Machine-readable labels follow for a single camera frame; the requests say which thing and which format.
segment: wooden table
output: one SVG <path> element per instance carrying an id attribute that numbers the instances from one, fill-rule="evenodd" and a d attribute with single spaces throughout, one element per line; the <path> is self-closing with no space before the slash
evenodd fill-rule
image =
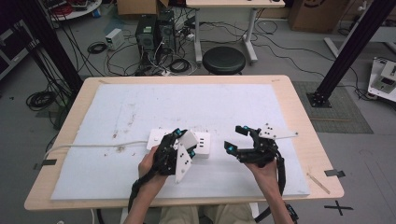
<path id="1" fill-rule="evenodd" d="M 286 76 L 197 76 L 197 77 L 91 77 L 85 80 L 73 107 L 67 116 L 64 126 L 54 143 L 54 146 L 73 143 L 79 125 L 88 111 L 97 88 L 104 84 L 270 84 L 273 86 L 284 120 L 291 130 L 299 130 L 299 136 L 293 138 L 295 150 L 311 189 L 311 194 L 304 197 L 288 199 L 321 199 L 340 198 L 344 190 L 336 176 L 327 177 L 326 170 L 332 170 L 332 165 L 321 145 L 317 134 L 305 113 L 303 105 L 297 96 L 290 80 Z M 50 199 L 59 178 L 67 148 L 53 151 L 48 160 L 57 160 L 55 165 L 43 166 L 25 202 L 27 210 L 83 209 L 83 208 L 114 208 L 125 207 L 127 200 L 95 200 L 95 201 L 62 201 Z M 152 206 L 177 204 L 205 203 L 245 203 L 260 202 L 264 198 L 238 199 L 156 199 Z"/>
<path id="2" fill-rule="evenodd" d="M 251 45 L 250 38 L 254 29 L 254 23 L 257 15 L 257 8 L 262 7 L 284 7 L 285 3 L 283 1 L 274 2 L 273 0 L 187 0 L 186 4 L 188 7 L 195 8 L 195 38 L 194 38 L 194 48 L 195 48 L 195 61 L 197 63 L 202 62 L 202 50 L 201 50 L 201 41 L 200 41 L 200 33 L 199 33 L 199 9 L 203 7 L 248 7 L 251 8 L 250 16 L 249 16 L 249 26 L 247 29 L 247 33 L 243 36 L 244 44 L 247 48 L 247 53 L 249 56 L 249 62 L 255 63 L 258 61 L 256 52 Z"/>

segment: black metal pole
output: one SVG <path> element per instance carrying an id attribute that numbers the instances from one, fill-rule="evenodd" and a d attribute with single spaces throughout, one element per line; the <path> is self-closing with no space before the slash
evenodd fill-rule
<path id="1" fill-rule="evenodd" d="M 32 35 L 40 42 L 58 68 L 72 92 L 72 97 L 76 98 L 83 81 L 65 52 L 58 36 L 51 29 L 43 8 L 37 0 L 15 0 L 15 4 Z"/>
<path id="2" fill-rule="evenodd" d="M 314 93 L 307 94 L 313 107 L 321 107 L 328 103 L 335 87 L 395 6 L 396 0 L 374 0 L 327 76 Z"/>

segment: white foam board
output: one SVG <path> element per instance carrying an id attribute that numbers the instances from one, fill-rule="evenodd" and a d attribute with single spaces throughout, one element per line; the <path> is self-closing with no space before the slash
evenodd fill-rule
<path id="1" fill-rule="evenodd" d="M 170 176 L 158 198 L 262 196 L 249 169 L 226 153 L 224 140 L 252 147 L 235 125 L 286 127 L 271 85 L 122 85 L 98 88 L 75 144 L 119 144 L 148 140 L 151 129 L 188 129 L 210 133 L 209 159 L 194 159 L 181 183 Z M 308 195 L 304 174 L 290 139 L 276 140 L 286 161 L 284 195 Z M 138 178 L 145 144 L 71 147 L 52 200 L 128 199 Z"/>

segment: cardboard box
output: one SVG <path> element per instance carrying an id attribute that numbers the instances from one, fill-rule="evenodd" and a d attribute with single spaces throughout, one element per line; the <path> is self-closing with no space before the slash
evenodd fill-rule
<path id="1" fill-rule="evenodd" d="M 348 4 L 349 0 L 295 0 L 289 14 L 290 29 L 331 33 Z"/>
<path id="2" fill-rule="evenodd" d="M 159 14 L 169 0 L 118 0 L 119 15 Z"/>

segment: stool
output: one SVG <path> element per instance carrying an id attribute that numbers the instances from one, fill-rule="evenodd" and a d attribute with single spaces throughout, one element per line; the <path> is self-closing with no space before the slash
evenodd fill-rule
<path id="1" fill-rule="evenodd" d="M 241 74 L 246 60 L 242 52 L 230 47 L 215 47 L 208 50 L 202 59 L 204 68 L 215 75 Z"/>

